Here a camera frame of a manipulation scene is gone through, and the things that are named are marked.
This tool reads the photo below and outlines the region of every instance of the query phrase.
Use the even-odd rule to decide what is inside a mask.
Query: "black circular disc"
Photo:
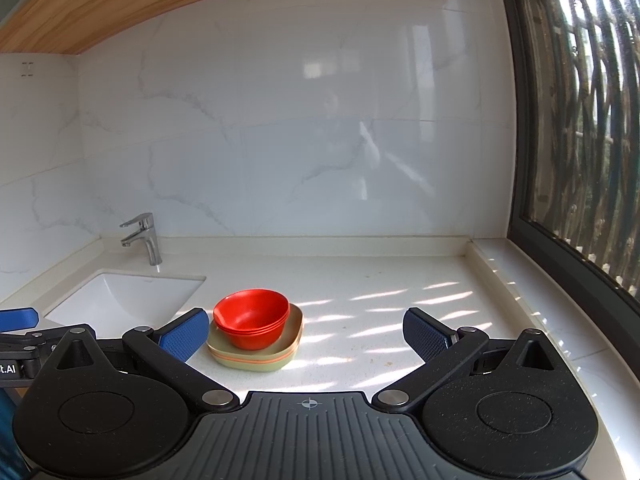
[[[498,478],[549,478],[580,466],[598,423],[582,396],[527,368],[476,375],[437,389],[424,405],[429,439],[453,462]]]
[[[133,412],[133,402],[125,396],[89,392],[71,397],[60,407],[58,416],[62,424],[76,433],[98,434],[121,428],[129,422]]]
[[[478,402],[476,409],[487,426],[507,434],[542,430],[553,416],[544,400],[521,392],[489,394]]]
[[[126,476],[159,461],[187,430],[187,407],[165,384],[116,370],[75,378],[70,374],[58,388],[29,391],[15,412],[18,448],[46,472],[62,478]]]

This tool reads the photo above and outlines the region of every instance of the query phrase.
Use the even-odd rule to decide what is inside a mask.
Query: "electrical outlet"
[[[33,61],[22,62],[21,77],[33,77]]]

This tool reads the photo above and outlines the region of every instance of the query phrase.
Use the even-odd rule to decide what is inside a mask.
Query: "faucet handle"
[[[153,213],[141,213],[135,218],[120,224],[120,227],[128,227],[133,224],[139,224],[141,229],[149,229],[154,226],[154,214]]]

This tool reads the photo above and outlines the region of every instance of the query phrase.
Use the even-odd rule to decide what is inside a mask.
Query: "crosshair marking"
[[[315,408],[318,404],[322,404],[322,402],[318,402],[317,400],[313,400],[311,397],[309,397],[308,399],[305,399],[302,402],[299,402],[299,404],[302,404],[303,407],[305,407],[308,410],[311,410],[312,408]]]

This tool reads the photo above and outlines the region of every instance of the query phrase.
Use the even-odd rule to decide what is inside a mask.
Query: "faucet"
[[[160,257],[160,251],[158,250],[158,237],[156,237],[153,213],[142,213],[128,222],[120,224],[120,227],[128,227],[135,223],[138,224],[139,230],[120,240],[120,243],[123,247],[130,247],[131,242],[135,240],[144,240],[146,250],[149,253],[149,264],[153,266],[160,265],[162,263],[162,258]]]

